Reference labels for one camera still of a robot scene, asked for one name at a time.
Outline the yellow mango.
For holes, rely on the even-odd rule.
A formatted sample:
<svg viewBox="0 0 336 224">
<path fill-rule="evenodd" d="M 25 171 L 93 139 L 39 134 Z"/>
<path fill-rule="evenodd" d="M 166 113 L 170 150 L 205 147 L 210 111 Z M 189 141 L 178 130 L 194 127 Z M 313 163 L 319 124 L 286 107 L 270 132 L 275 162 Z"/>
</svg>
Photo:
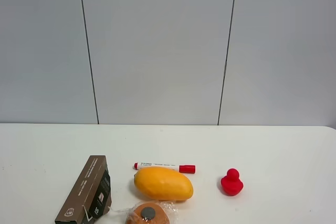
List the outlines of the yellow mango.
<svg viewBox="0 0 336 224">
<path fill-rule="evenodd" d="M 183 174 L 163 167 L 147 167 L 134 175 L 134 185 L 144 196 L 153 200 L 186 201 L 192 198 L 191 181 Z"/>
</svg>

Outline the red and white marker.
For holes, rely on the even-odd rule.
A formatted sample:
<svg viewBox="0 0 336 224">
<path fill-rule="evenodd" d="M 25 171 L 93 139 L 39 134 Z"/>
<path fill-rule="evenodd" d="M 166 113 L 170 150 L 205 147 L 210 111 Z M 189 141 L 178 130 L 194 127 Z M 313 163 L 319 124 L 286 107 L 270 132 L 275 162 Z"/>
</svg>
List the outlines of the red and white marker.
<svg viewBox="0 0 336 224">
<path fill-rule="evenodd" d="M 133 165 L 135 170 L 140 170 L 146 167 L 162 167 L 176 170 L 183 174 L 195 174 L 196 166 L 195 165 L 172 165 L 172 164 L 160 164 L 160 163 L 144 163 L 137 162 Z"/>
</svg>

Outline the red rubber duck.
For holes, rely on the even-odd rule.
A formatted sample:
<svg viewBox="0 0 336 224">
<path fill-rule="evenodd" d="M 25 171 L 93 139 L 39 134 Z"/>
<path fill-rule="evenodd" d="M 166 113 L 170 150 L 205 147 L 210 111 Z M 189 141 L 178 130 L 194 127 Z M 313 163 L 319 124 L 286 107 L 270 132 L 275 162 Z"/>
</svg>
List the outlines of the red rubber duck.
<svg viewBox="0 0 336 224">
<path fill-rule="evenodd" d="M 227 171 L 226 175 L 221 179 L 220 184 L 227 196 L 238 195 L 244 187 L 243 182 L 240 180 L 238 170 L 234 168 Z"/>
</svg>

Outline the wrapped orange bread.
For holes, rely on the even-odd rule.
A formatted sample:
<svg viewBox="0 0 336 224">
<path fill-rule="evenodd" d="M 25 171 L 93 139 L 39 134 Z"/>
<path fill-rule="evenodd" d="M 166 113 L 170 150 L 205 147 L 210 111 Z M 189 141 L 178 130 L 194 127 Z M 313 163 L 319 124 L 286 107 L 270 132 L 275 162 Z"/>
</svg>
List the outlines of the wrapped orange bread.
<svg viewBox="0 0 336 224">
<path fill-rule="evenodd" d="M 171 201 L 142 201 L 131 208 L 113 210 L 109 208 L 109 216 L 114 223 L 152 223 L 170 224 L 178 219 L 178 208 Z"/>
</svg>

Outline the long brown cardboard box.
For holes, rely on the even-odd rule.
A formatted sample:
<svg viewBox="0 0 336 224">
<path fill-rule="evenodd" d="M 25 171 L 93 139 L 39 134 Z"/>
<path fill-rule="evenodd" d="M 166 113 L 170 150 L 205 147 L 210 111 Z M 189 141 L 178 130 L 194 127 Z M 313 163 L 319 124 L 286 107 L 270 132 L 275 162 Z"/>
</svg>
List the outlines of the long brown cardboard box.
<svg viewBox="0 0 336 224">
<path fill-rule="evenodd" d="M 55 223 L 95 223 L 111 207 L 111 179 L 104 155 L 89 156 Z"/>
</svg>

